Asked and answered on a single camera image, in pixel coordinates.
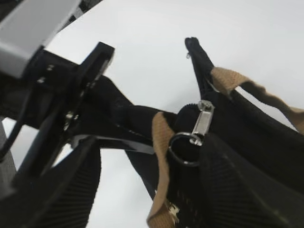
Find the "zipper pull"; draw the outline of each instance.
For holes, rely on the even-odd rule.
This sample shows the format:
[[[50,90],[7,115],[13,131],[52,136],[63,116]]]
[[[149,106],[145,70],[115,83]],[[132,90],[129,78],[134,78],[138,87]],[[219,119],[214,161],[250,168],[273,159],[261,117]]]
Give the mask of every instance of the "zipper pull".
[[[179,218],[177,217],[177,214],[179,213],[180,209],[174,205],[173,203],[166,200],[166,205],[169,211],[169,214],[174,222],[174,224],[177,224],[180,222]]]
[[[200,114],[193,128],[192,135],[197,135],[198,137],[201,138],[205,136],[205,134],[209,130],[215,107],[210,101],[206,101],[206,100],[201,100],[198,103],[198,107],[200,110]],[[191,139],[190,142],[194,145],[198,145],[198,146],[202,145],[202,140]]]

